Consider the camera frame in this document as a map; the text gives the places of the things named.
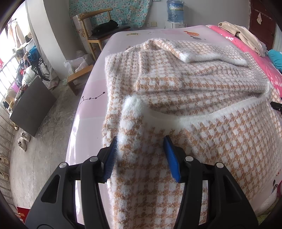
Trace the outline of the pink floral blanket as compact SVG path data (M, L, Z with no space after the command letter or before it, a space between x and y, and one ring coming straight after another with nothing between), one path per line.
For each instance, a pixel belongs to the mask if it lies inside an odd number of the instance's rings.
M275 68L271 60L268 56L260 57L255 51L253 51L250 47L248 47L244 42L242 42L239 38L233 36L231 33L221 29L215 25L207 25L208 28L222 35L227 40L231 41L237 48L239 48L243 52L248 52L253 59L257 62L260 68L267 75L268 79L272 83L273 87L278 91L280 97L282 93L282 80L281 73L278 69Z

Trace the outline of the teal cloth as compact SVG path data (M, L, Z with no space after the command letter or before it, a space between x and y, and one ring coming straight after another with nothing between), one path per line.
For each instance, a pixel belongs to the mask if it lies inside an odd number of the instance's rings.
M268 57L270 58L275 68L278 69L280 73L282 73L282 53L281 51L276 51L276 50L271 49L268 51Z

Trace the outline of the beige garment pile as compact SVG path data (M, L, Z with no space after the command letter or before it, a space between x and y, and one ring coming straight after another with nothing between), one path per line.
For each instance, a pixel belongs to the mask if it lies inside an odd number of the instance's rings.
M218 24L218 27L226 30L234 36L238 36L242 42L244 42L249 48L255 51L259 56L265 57L265 54L267 52L266 45L261 42L254 34L252 34L247 28L231 24L227 21L220 22Z

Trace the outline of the pair of slippers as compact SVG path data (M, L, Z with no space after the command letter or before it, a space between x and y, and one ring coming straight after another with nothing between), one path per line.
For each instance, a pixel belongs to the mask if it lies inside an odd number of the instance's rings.
M19 139L18 139L18 146L22 151L25 152L27 150L26 143L29 142L30 139L31 139L31 136L27 132L25 131L21 132Z

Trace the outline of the dark red wooden door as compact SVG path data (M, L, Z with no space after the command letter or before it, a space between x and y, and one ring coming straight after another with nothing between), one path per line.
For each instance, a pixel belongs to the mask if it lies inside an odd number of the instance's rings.
M250 1L250 12L250 32L266 45L267 50L272 49L276 22L260 1Z

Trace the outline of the dark grey cabinet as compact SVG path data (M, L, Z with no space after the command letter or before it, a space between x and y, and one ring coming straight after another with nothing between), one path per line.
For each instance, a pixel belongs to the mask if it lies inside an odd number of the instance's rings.
M55 102L55 96L41 79L36 77L20 99L15 102L10 113L10 120L34 137Z

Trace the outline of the small wooden stool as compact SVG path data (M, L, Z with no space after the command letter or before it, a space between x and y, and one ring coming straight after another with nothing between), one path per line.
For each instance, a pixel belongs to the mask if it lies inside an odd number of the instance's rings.
M71 89L71 91L74 93L74 95L78 95L78 90L76 89L76 85L74 84L75 80L80 79L81 77L85 76L86 74L90 73L93 69L94 65L87 66L86 68L77 71L76 73L70 75L67 79L67 85Z

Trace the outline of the white water dispenser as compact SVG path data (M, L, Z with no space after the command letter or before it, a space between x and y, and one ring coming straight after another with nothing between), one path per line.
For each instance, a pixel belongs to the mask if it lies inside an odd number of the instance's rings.
M170 22L170 21L165 22L166 29L179 29L179 28L185 28L185 27L186 27L186 23Z

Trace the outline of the clear plastic bag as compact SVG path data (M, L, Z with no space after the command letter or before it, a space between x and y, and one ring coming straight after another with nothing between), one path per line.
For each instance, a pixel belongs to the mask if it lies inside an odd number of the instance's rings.
M69 75L77 73L78 71L93 64L93 59L89 54L85 54L83 51L78 50L76 52L76 58L73 60L66 60L64 66Z

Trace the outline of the teal floral curtain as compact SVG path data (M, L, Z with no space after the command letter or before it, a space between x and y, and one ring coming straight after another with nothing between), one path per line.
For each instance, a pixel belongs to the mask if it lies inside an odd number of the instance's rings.
M151 8L152 1L147 0L69 0L69 15L89 13L112 8L110 13L104 12L91 17L92 26L100 25L111 19L119 25L129 25L131 28L141 28Z

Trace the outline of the wooden chair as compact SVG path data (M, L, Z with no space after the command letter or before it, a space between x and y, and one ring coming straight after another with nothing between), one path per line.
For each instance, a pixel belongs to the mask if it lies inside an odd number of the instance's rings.
M103 10L98 10L98 11L91 11L91 12L88 12L88 13L82 13L82 14L79 14L79 16L78 16L78 21L82 23L82 28L83 28L85 38L87 40L91 54L92 54L95 61L97 60L97 57L95 55L92 44L94 44L94 43L98 44L100 50L102 51L103 50L102 41L110 38L112 35L116 34L117 32L122 32L122 31L130 29L130 26L128 26L128 25L120 25L119 26L119 24L111 18L111 14L110 14L111 11L113 11L113 9L108 8L108 9L103 9ZM95 17L99 14L103 14L105 12L108 14L109 21L96 26L92 30L92 34L89 36L87 29L86 29L86 26L85 26L84 20Z

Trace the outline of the black cloth on chair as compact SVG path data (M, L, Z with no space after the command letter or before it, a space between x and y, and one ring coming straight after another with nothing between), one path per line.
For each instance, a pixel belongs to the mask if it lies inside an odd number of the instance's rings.
M108 32L113 31L119 26L119 24L114 21L114 20L109 20L108 22L105 22L103 24L97 25L93 30L92 30L92 35L103 35Z

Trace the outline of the wall power socket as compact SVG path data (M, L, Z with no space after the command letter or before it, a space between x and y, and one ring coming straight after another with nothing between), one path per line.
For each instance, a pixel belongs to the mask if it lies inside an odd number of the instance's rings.
M146 23L146 27L157 27L157 22L156 21L152 21L152 22L147 22Z

